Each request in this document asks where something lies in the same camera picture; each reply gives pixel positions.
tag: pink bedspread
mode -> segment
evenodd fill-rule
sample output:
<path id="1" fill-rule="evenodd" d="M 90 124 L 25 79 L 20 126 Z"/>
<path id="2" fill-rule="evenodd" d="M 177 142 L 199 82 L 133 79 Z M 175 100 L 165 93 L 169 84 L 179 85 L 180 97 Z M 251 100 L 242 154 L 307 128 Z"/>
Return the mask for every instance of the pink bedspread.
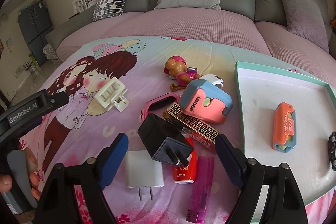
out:
<path id="1" fill-rule="evenodd" d="M 93 40 L 132 35 L 192 38 L 271 55 L 252 20 L 225 10 L 201 8 L 132 12 L 99 20 L 68 36 L 60 44 L 57 54 L 60 60 L 65 61 Z"/>
<path id="2" fill-rule="evenodd" d="M 269 55 L 193 39 L 116 37 L 90 42 L 61 64 L 42 87 L 51 87 L 51 92 L 65 90 L 70 97 L 69 104 L 45 116 L 43 123 L 21 140 L 22 147 L 29 146 L 38 159 L 36 173 L 41 182 L 40 190 L 54 164 L 78 165 L 89 157 L 96 157 L 119 132 L 127 134 L 130 151 L 145 150 L 137 134 L 141 125 L 140 110 L 147 101 L 169 92 L 172 80 L 163 73 L 163 64 L 172 55 L 183 56 L 187 64 L 197 67 L 201 74 L 214 73 L 224 79 L 223 89 L 231 95 L 234 107 L 224 124 L 213 126 L 225 133 L 235 147 L 241 145 L 238 98 L 233 77 L 236 62 L 298 70 Z M 97 68 L 101 69 L 101 75 L 96 73 Z M 121 113 L 115 108 L 106 112 L 94 101 L 103 84 L 102 79 L 112 76 L 120 78 L 128 89 L 126 98 L 130 100 L 130 105 Z M 198 155 L 214 156 L 198 143 L 195 147 Z M 125 188 L 124 166 L 120 166 L 112 184 L 104 190 L 106 201 L 120 223 L 187 224 L 185 217 L 192 185 L 175 184 L 171 166 L 163 165 L 165 186 L 153 189 L 153 201 L 149 199 L 149 192 L 144 190 L 144 200 L 140 202 L 136 189 Z M 92 224 L 78 187 L 76 196 L 84 224 Z M 310 224 L 323 222 L 332 196 L 331 191 L 306 207 Z M 208 223 L 224 223 L 236 197 L 237 189 L 231 185 L 215 156 Z"/>
<path id="3" fill-rule="evenodd" d="M 273 57 L 290 63 L 336 88 L 336 60 L 314 43 L 271 22 L 257 22 Z"/>
<path id="4" fill-rule="evenodd" d="M 57 55 L 61 61 L 65 61 L 83 45 L 102 38 L 109 30 L 128 21 L 131 18 L 143 14 L 142 12 L 129 12 L 117 17 L 105 18 L 92 22 L 65 38 L 57 48 Z"/>

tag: floor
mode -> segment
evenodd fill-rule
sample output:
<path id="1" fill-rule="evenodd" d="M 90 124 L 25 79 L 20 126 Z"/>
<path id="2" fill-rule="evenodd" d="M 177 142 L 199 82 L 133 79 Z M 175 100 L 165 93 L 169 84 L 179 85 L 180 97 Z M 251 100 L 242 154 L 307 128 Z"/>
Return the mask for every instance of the floor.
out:
<path id="1" fill-rule="evenodd" d="M 51 60 L 47 60 L 41 66 L 41 74 L 39 74 L 35 79 L 33 75 L 30 75 L 25 83 L 19 88 L 17 94 L 12 99 L 12 104 L 15 105 L 18 102 L 26 99 L 30 95 L 36 93 L 39 88 L 44 84 L 44 82 L 49 78 L 49 76 L 61 65 L 61 63 L 54 63 Z"/>

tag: refrigerator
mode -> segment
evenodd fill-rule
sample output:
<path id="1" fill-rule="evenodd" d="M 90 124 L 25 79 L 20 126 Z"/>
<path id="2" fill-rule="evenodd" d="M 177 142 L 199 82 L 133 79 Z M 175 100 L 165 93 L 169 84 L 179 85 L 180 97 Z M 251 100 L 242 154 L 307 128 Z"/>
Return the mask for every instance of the refrigerator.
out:
<path id="1" fill-rule="evenodd" d="M 53 30 L 48 9 L 43 5 L 43 1 L 35 2 L 22 10 L 18 16 L 18 23 L 29 50 L 41 66 L 47 60 L 43 53 L 44 46 L 48 44 L 45 36 Z"/>

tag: patterned throw pillow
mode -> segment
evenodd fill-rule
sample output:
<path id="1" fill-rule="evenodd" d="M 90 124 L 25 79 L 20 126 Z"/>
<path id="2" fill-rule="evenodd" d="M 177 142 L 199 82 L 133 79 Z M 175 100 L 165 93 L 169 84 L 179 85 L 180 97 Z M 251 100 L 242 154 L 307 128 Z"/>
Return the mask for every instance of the patterned throw pillow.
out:
<path id="1" fill-rule="evenodd" d="M 126 0 L 98 0 L 92 16 L 93 21 L 122 14 L 125 3 Z"/>

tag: pink toy helmet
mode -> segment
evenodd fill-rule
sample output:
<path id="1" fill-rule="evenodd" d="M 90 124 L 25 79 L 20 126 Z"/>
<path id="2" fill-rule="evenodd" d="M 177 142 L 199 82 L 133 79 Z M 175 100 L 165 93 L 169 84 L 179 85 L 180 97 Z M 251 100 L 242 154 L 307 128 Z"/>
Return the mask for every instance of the pink toy helmet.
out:
<path id="1" fill-rule="evenodd" d="M 169 57 L 169 59 L 173 59 L 173 60 L 175 60 L 175 62 L 183 62 L 185 65 L 187 65 L 187 62 L 184 60 L 184 58 L 180 57 L 178 55 Z M 169 75 L 169 70 L 166 67 L 164 68 L 163 71 L 164 71 L 165 74 Z"/>

